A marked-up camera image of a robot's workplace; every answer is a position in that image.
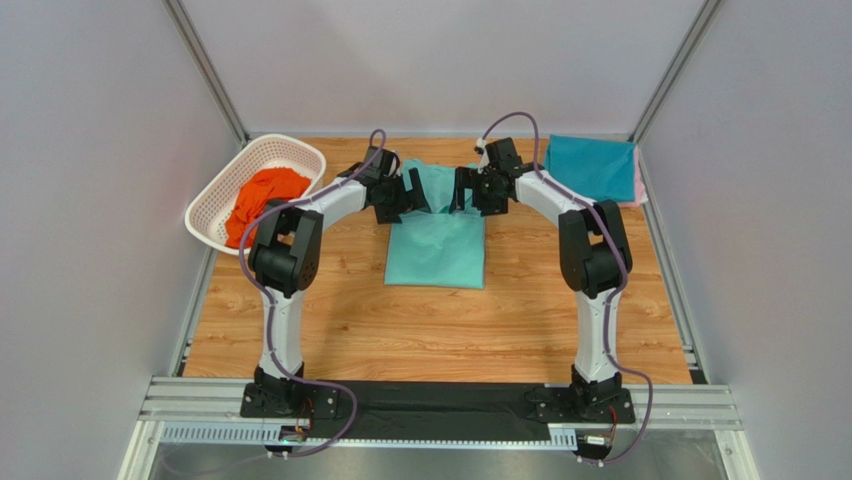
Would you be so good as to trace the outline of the mint green t shirt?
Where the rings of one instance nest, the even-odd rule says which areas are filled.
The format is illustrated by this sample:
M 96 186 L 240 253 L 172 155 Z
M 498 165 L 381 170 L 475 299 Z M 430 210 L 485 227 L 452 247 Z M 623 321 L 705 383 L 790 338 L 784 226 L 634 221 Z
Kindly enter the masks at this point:
M 452 213 L 455 169 L 405 160 L 404 180 L 417 172 L 430 210 L 401 216 L 391 227 L 384 283 L 482 289 L 485 287 L 485 218 L 466 203 Z

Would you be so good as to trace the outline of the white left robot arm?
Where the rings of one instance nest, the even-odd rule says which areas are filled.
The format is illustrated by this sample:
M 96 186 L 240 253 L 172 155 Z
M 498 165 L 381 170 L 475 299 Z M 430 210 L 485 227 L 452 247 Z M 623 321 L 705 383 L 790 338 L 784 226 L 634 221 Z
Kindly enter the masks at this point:
M 380 224 L 429 211 L 418 170 L 403 171 L 395 152 L 371 147 L 363 161 L 317 192 L 268 202 L 251 224 L 255 236 L 241 244 L 239 260 L 264 300 L 264 347 L 254 379 L 244 390 L 242 417 L 338 416 L 346 387 L 304 376 L 302 310 L 305 292 L 319 271 L 324 230 L 366 208 L 374 210 Z

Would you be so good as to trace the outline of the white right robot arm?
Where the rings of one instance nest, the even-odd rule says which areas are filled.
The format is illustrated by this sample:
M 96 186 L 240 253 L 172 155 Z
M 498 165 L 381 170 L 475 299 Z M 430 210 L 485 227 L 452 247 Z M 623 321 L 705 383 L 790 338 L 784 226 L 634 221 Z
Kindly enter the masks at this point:
M 507 213 L 510 201 L 526 205 L 558 230 L 559 264 L 575 293 L 577 353 L 566 387 L 536 392 L 544 420 L 632 424 L 636 420 L 615 354 L 615 321 L 632 257 L 619 206 L 596 202 L 526 163 L 512 139 L 480 138 L 475 167 L 458 167 L 450 212 L 473 207 L 483 216 Z

